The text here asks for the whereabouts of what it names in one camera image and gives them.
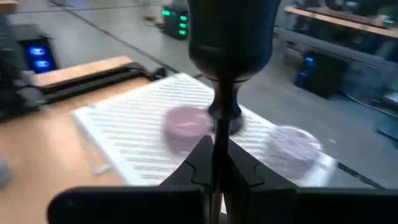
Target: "black equipment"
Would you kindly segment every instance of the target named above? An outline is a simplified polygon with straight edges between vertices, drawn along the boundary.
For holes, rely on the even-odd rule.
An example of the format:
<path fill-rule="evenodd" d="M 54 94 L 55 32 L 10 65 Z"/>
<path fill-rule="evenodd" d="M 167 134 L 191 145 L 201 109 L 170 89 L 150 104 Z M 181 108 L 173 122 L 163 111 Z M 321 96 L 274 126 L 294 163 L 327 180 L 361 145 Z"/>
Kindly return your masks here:
<path fill-rule="evenodd" d="M 398 26 L 398 1 L 390 0 L 385 2 L 378 10 L 380 14 L 389 16 L 390 18 L 385 20 L 383 24 L 387 27 Z"/>
<path fill-rule="evenodd" d="M 295 85 L 320 97 L 329 98 L 340 90 L 348 63 L 316 52 L 303 55 Z"/>
<path fill-rule="evenodd" d="M 13 38 L 7 17 L 0 16 L 0 120 L 37 110 L 43 96 L 26 71 L 22 49 Z"/>
<path fill-rule="evenodd" d="M 35 24 L 15 25 L 13 33 L 22 48 L 29 70 L 44 73 L 58 69 L 50 37 Z"/>
<path fill-rule="evenodd" d="M 72 194 L 62 193 L 50 203 L 50 224 L 217 224 L 225 221 L 224 216 L 220 219 L 221 194 L 229 223 L 318 223 L 326 219 L 369 223 L 374 220 L 369 217 L 374 216 L 396 220 L 391 209 L 398 202 L 397 192 L 299 189 L 229 140 L 230 122 L 241 114 L 236 101 L 240 85 L 271 57 L 279 3 L 188 0 L 190 58 L 215 88 L 209 108 L 215 117 L 215 143 L 209 136 L 202 138 L 159 187 L 137 191 L 127 188 L 130 192 L 117 188 L 74 189 Z M 191 198 L 192 203 L 185 201 Z M 328 207 L 332 204 L 333 212 Z"/>
<path fill-rule="evenodd" d="M 165 34 L 177 40 L 183 40 L 188 37 L 189 16 L 187 9 L 172 4 L 166 5 L 163 6 L 162 14 Z"/>
<path fill-rule="evenodd" d="M 114 69 L 69 79 L 54 85 L 40 88 L 46 103 L 54 103 L 66 98 L 88 93 L 133 78 L 144 77 L 155 81 L 167 76 L 164 68 L 149 72 L 139 63 L 133 62 Z"/>

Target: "wooden table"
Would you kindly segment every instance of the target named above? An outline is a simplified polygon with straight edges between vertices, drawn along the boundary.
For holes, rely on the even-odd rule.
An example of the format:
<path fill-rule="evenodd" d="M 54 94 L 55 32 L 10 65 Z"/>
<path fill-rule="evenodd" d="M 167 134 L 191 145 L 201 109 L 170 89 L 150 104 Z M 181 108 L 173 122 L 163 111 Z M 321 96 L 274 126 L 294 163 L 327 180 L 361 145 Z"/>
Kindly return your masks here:
<path fill-rule="evenodd" d="M 374 26 L 370 26 L 370 25 L 360 24 L 358 22 L 351 22 L 351 21 L 347 21 L 344 19 L 335 18 L 332 16 L 326 16 L 325 14 L 332 12 L 332 10 L 330 10 L 330 9 L 317 8 L 317 9 L 314 9 L 314 11 L 319 11 L 319 14 L 314 13 L 314 12 L 309 12 L 306 10 L 302 10 L 302 9 L 298 9 L 295 6 L 285 7 L 285 12 L 293 13 L 293 14 L 300 15 L 300 16 L 306 16 L 306 17 L 318 19 L 318 20 L 325 21 L 325 22 L 331 22 L 334 24 L 351 27 L 354 29 L 364 30 L 367 32 L 375 33 L 375 34 L 381 34 L 381 35 L 385 35 L 388 37 L 398 38 L 398 29 L 396 29 L 396 28 L 382 29 L 382 28 L 378 28 L 378 27 L 374 27 Z M 362 17 L 362 16 L 353 15 L 353 17 L 358 17 L 358 19 L 361 19 L 361 20 L 364 19 L 364 17 Z"/>
<path fill-rule="evenodd" d="M 99 66 L 90 63 L 58 72 L 99 72 L 112 68 L 115 59 L 95 64 Z M 70 112 L 148 83 L 145 78 L 136 78 L 0 124 L 0 158 L 7 161 L 12 172 L 9 184 L 0 189 L 0 223 L 44 224 L 47 205 L 60 191 L 78 185 L 122 185 L 113 171 L 101 176 L 92 173 Z M 102 160 L 99 154 L 96 159 Z"/>

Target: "black base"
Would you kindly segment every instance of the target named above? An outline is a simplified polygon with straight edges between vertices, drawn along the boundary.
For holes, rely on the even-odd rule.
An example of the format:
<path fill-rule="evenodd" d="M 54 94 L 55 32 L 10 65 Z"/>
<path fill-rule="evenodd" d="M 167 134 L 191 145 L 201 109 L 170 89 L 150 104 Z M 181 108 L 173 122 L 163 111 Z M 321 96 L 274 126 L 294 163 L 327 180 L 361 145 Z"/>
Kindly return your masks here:
<path fill-rule="evenodd" d="M 216 121 L 213 119 L 213 132 L 215 131 L 215 123 Z M 231 121 L 231 128 L 229 129 L 229 135 L 234 135 L 238 133 L 244 126 L 244 118 L 242 115 L 240 115 L 238 118 L 233 119 Z"/>
<path fill-rule="evenodd" d="M 338 93 L 348 63 L 318 52 L 307 52 L 298 71 L 295 85 L 328 99 Z"/>
<path fill-rule="evenodd" d="M 138 63 L 130 63 L 119 68 L 68 80 L 56 85 L 45 86 L 42 88 L 37 86 L 28 86 L 28 88 L 35 88 L 41 92 L 40 98 L 37 100 L 31 99 L 36 101 L 37 104 L 34 106 L 28 106 L 25 100 L 21 99 L 20 101 L 15 102 L 12 106 L 4 106 L 4 104 L 0 105 L 0 121 L 5 121 L 37 111 L 43 104 L 55 103 L 133 78 L 144 77 L 149 81 L 154 81 L 166 76 L 167 72 L 164 68 L 158 68 L 153 72 L 148 72 L 142 65 Z"/>
<path fill-rule="evenodd" d="M 182 9 L 174 5 L 163 6 L 163 32 L 177 40 L 188 37 L 188 9 Z"/>

